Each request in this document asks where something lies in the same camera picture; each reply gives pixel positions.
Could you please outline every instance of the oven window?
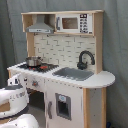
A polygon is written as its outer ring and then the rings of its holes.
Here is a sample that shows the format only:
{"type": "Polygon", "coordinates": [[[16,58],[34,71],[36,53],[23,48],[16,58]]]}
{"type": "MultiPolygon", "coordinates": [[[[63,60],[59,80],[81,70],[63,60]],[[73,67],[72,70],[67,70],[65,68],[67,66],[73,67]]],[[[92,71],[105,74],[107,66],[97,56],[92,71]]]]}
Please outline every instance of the oven window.
{"type": "Polygon", "coordinates": [[[78,29],[77,18],[62,18],[63,29],[78,29]]]}

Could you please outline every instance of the shelf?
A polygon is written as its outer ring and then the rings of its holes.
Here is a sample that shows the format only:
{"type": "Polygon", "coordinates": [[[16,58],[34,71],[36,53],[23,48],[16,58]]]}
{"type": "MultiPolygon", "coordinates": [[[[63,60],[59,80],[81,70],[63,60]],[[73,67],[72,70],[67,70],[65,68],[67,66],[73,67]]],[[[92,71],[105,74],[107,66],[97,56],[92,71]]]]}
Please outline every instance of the shelf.
{"type": "Polygon", "coordinates": [[[93,34],[85,34],[85,33],[66,33],[66,32],[54,32],[54,34],[61,34],[61,35],[66,35],[66,34],[69,34],[69,35],[82,35],[82,36],[94,36],[93,34]]]}
{"type": "Polygon", "coordinates": [[[22,15],[32,15],[32,14],[84,14],[84,13],[99,13],[104,12],[103,10],[93,10],[93,11],[59,11],[59,12],[27,12],[21,13],[22,15]]]}

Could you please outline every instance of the door handle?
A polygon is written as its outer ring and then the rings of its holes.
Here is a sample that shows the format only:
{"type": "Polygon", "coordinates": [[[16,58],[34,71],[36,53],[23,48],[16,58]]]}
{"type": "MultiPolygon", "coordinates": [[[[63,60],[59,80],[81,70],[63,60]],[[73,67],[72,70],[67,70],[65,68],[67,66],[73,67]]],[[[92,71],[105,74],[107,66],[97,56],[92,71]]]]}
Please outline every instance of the door handle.
{"type": "Polygon", "coordinates": [[[48,103],[48,115],[49,115],[49,119],[52,119],[51,107],[52,107],[52,102],[50,101],[48,103]]]}
{"type": "Polygon", "coordinates": [[[60,17],[57,17],[57,18],[56,18],[56,29],[57,29],[57,30],[60,30],[60,27],[58,26],[59,20],[60,20],[60,17]]]}

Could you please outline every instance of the countertop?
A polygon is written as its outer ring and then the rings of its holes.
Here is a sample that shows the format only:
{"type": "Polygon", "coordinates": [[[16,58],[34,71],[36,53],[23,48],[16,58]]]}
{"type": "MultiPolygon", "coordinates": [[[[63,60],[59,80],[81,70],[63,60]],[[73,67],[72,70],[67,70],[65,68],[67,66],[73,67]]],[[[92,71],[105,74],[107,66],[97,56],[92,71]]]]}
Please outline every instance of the countertop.
{"type": "Polygon", "coordinates": [[[76,81],[76,80],[71,80],[71,79],[52,75],[53,72],[61,68],[64,68],[64,66],[59,66],[55,69],[52,69],[51,71],[48,71],[47,73],[38,73],[38,72],[30,71],[30,70],[24,70],[24,69],[17,68],[17,66],[21,64],[9,67],[8,70],[14,70],[14,71],[21,72],[21,73],[32,74],[32,75],[36,75],[39,77],[43,77],[45,79],[66,82],[68,84],[73,84],[74,86],[78,86],[82,88],[103,88],[103,87],[110,86],[115,82],[115,76],[108,71],[101,71],[99,74],[94,74],[84,81],[76,81]]]}

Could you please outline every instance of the gray wall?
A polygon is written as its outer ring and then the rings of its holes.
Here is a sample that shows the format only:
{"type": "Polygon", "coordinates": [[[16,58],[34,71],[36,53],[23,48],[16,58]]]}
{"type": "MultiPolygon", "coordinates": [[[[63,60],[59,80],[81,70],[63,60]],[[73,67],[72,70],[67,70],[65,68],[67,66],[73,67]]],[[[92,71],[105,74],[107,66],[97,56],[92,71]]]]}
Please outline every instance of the gray wall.
{"type": "Polygon", "coordinates": [[[0,88],[6,86],[7,67],[15,64],[11,26],[6,0],[0,0],[0,88]]]}
{"type": "Polygon", "coordinates": [[[104,13],[103,66],[116,76],[107,88],[107,120],[128,128],[128,1],[127,0],[7,0],[17,63],[27,56],[21,12],[102,9],[104,13]]]}

